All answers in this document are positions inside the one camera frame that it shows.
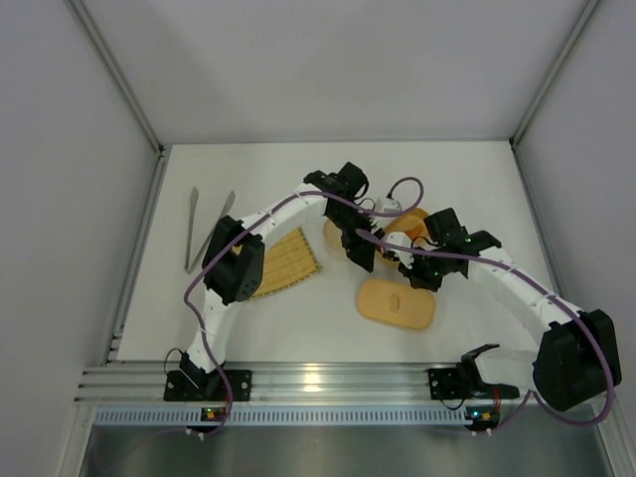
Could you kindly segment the beige oval lunch box lid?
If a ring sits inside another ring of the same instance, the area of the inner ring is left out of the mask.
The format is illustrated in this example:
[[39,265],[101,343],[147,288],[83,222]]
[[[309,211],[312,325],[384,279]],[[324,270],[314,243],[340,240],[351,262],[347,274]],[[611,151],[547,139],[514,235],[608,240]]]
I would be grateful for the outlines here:
[[436,311],[432,292],[380,278],[362,284],[356,305],[359,313],[369,320],[413,331],[428,328]]

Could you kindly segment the metal tongs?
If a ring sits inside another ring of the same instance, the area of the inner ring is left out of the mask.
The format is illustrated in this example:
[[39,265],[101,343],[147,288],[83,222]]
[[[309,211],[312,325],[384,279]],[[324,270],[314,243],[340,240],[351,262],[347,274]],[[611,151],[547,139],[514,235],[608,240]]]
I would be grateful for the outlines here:
[[236,194],[234,191],[230,191],[227,194],[218,214],[212,221],[206,222],[206,226],[208,226],[206,230],[204,230],[203,227],[196,228],[199,198],[199,190],[194,187],[190,192],[189,198],[187,243],[184,264],[184,270],[188,275],[193,274],[196,271],[197,266],[201,264],[212,239],[216,225],[218,221],[226,216],[232,209],[236,200]]

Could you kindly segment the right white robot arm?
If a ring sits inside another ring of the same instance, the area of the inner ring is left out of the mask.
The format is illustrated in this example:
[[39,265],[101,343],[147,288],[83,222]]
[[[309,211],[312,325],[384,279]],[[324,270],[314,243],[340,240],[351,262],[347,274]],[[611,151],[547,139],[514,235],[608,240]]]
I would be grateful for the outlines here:
[[453,209],[423,223],[423,245],[393,232],[386,246],[411,287],[436,291],[446,275],[459,273],[502,305],[535,343],[532,350],[486,344],[465,353],[458,368],[471,393],[496,386],[526,390],[566,411],[621,383],[615,328],[605,312],[585,311],[555,294],[518,267],[492,234],[469,232]]

